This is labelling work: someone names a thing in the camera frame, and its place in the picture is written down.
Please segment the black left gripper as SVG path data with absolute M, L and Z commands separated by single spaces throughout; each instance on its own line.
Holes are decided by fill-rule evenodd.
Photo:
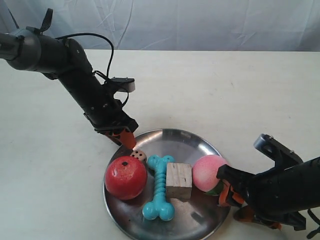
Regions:
M 115 108 L 105 104 L 100 109 L 90 107 L 83 115 L 91 123 L 97 133 L 104 133 L 113 143 L 118 146 L 125 146 L 127 149 L 133 149 L 137 142 L 133 132 L 138 128 L 135 119 L 127 115 L 119 99 L 115 100 Z

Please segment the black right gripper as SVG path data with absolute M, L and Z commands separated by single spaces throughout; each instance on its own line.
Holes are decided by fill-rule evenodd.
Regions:
M 268 216 L 257 209 L 254 195 L 248 193 L 248 183 L 255 175 L 238 170 L 227 164 L 217 171 L 217 178 L 222 183 L 218 196 L 219 207 L 238 207 L 233 218 L 238 222 L 254 223 L 272 230 L 281 230 L 282 225 L 292 226 L 295 231 L 306 229 L 306 218 L 299 212 Z

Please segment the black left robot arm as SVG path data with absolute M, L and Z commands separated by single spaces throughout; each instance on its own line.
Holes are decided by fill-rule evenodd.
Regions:
M 0 57 L 16 70 L 39 72 L 50 80 L 58 79 L 97 133 L 119 146 L 133 149 L 136 145 L 133 133 L 138 123 L 123 111 L 125 103 L 114 95 L 133 92 L 134 78 L 109 78 L 93 70 L 74 37 L 71 34 L 52 38 L 32 27 L 12 34 L 2 33 Z

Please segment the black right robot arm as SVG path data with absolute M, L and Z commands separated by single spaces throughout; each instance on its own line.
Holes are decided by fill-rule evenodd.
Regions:
M 219 203 L 238 207 L 233 217 L 239 222 L 270 229 L 287 225 L 303 231 L 306 218 L 300 211 L 320 205 L 319 158 L 286 169 L 275 166 L 259 174 L 225 164 L 218 169 L 217 178 L 227 184 Z

